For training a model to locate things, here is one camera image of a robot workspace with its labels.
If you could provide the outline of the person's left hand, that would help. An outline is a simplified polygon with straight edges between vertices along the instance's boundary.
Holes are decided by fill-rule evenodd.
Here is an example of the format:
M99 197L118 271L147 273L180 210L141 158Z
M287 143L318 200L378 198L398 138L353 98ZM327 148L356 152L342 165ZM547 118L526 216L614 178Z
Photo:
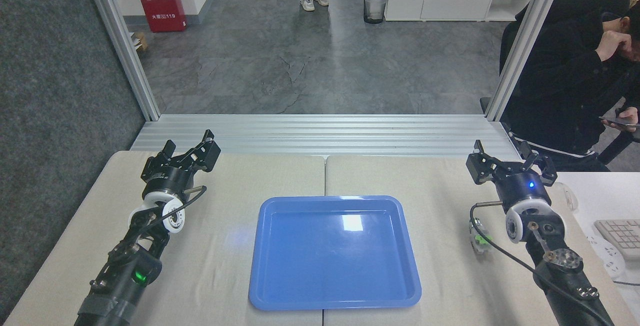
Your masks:
M637 107L628 107L610 116L601 117L601 123L620 132L634 133L639 125Z

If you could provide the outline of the person's right hand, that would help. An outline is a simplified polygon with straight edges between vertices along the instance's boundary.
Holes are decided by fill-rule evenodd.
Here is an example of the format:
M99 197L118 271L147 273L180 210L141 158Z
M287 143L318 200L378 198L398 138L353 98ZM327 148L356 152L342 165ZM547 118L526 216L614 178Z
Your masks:
M595 52L601 62L608 61L617 53L628 60L633 60L633 39L630 34L606 30L602 34Z

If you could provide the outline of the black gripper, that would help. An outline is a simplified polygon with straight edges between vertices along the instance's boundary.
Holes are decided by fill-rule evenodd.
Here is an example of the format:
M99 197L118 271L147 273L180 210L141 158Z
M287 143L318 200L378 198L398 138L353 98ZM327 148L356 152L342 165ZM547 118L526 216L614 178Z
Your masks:
M519 142L519 155L525 160L523 166L511 169L508 162L485 153L481 140L476 139L473 152L466 160L466 168L476 185L494 180L505 213L516 203L528 199L541 199L551 205L544 186L552 186L558 177L553 160L532 149L527 141ZM540 169L540 176L531 169L533 165Z
M205 131L202 141L190 148L186 153L173 157L173 166L165 165L170 161L176 144L167 140L164 148L146 160L141 179L146 183L141 196L151 192L162 192L176 197L186 197L185 190L194 186L196 171L210 173L221 153L221 148L214 140L210 129Z

